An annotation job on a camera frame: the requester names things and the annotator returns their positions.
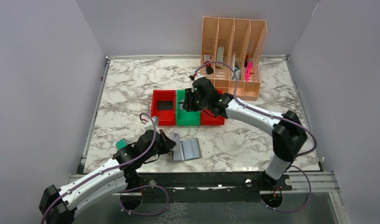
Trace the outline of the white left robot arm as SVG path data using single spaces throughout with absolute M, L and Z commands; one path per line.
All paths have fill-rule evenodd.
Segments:
M 136 142 L 116 144 L 118 151 L 106 163 L 82 178 L 61 187 L 50 185 L 42 195 L 39 210 L 43 224 L 71 224 L 75 215 L 103 197 L 139 190 L 141 177 L 137 169 L 155 155 L 169 153 L 176 142 L 163 131 L 147 130 Z

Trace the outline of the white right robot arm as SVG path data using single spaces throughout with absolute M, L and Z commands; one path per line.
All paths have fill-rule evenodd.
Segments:
M 272 112 L 250 105 L 234 94 L 219 93 L 205 77 L 193 81 L 184 94 L 183 109 L 187 112 L 206 109 L 214 116 L 241 121 L 270 135 L 274 155 L 264 173 L 272 181 L 280 179 L 308 138 L 295 112 Z

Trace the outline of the grey card holder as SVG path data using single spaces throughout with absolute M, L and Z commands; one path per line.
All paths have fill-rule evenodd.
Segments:
M 183 162 L 202 158 L 198 138 L 180 140 L 180 135 L 178 133 L 173 133 L 172 139 L 176 143 L 171 150 L 172 162 Z

